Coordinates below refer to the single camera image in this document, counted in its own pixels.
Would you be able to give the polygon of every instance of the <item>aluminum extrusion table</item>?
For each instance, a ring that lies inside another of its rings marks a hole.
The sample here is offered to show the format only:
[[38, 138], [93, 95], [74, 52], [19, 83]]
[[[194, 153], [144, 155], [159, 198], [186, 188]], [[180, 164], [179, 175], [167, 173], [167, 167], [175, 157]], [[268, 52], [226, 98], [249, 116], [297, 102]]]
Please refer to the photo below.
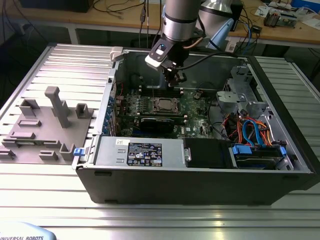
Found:
[[[93, 126], [108, 79], [110, 50], [47, 47], [0, 110], [0, 139], [18, 119], [23, 98], [49, 106], [44, 95], [49, 85], [60, 87], [68, 106], [81, 100], [94, 108]], [[320, 128], [314, 126], [319, 123], [319, 92], [294, 63], [283, 58], [257, 60], [320, 157]], [[292, 192], [271, 206], [96, 204], [70, 165], [2, 163], [0, 221], [29, 222], [54, 232], [58, 240], [319, 239], [320, 184]]]

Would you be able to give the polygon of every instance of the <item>metal bracket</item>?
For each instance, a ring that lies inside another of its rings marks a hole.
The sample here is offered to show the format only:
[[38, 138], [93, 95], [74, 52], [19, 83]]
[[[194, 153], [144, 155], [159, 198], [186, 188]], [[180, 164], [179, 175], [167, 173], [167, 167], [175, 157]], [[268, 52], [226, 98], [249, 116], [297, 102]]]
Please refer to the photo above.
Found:
[[110, 52], [111, 62], [116, 62], [124, 58], [122, 54], [123, 49], [124, 48], [121, 46], [113, 46], [111, 48], [111, 52]]

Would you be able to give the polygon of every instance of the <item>blue cable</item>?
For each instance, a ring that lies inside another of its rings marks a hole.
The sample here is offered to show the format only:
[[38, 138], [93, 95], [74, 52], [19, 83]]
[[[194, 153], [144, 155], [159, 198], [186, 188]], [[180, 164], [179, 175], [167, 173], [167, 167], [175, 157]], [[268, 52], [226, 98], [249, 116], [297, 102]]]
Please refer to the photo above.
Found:
[[247, 51], [247, 47], [249, 47], [249, 45], [251, 44], [251, 43], [250, 43], [250, 40], [251, 40], [251, 30], [250, 30], [250, 27], [249, 27], [248, 24], [246, 24], [245, 22], [242, 22], [242, 23], [248, 28], [248, 34], [249, 34], [248, 44], [247, 44], [247, 46], [244, 48], [244, 51], [243, 51], [243, 53], [242, 53], [242, 54], [245, 54], [246, 51]]
[[248, 123], [252, 123], [254, 126], [254, 130], [255, 130], [255, 137], [256, 137], [256, 141], [258, 142], [259, 145], [261, 146], [265, 146], [264, 141], [262, 140], [262, 138], [260, 137], [259, 134], [259, 127], [258, 125], [252, 121], [252, 120], [247, 120], [244, 122], [243, 126], [242, 126], [242, 133], [243, 133], [243, 137], [244, 139], [251, 144], [252, 147], [254, 147], [254, 143], [252, 141], [249, 140], [249, 138], [247, 137], [247, 133], [246, 133], [246, 126], [248, 125]]

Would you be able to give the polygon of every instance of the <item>robotic arm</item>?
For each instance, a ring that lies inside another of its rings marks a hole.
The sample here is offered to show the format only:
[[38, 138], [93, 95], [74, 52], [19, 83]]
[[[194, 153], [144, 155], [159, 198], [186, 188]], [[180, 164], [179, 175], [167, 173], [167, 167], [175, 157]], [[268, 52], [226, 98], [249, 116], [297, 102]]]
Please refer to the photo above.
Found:
[[150, 67], [162, 68], [169, 87], [187, 80], [179, 68], [190, 49], [205, 37], [204, 32], [194, 35], [196, 25], [213, 36], [231, 19], [230, 4], [231, 0], [207, 0], [203, 4], [201, 0], [166, 0], [162, 35], [145, 61]]

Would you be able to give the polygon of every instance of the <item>motherboard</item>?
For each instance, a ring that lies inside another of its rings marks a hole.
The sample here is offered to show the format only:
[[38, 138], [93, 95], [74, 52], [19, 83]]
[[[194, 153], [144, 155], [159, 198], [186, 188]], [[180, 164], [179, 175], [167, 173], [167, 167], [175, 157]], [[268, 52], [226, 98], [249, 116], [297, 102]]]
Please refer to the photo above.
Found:
[[132, 90], [118, 100], [117, 136], [144, 138], [214, 138], [208, 120], [214, 96], [195, 90]]

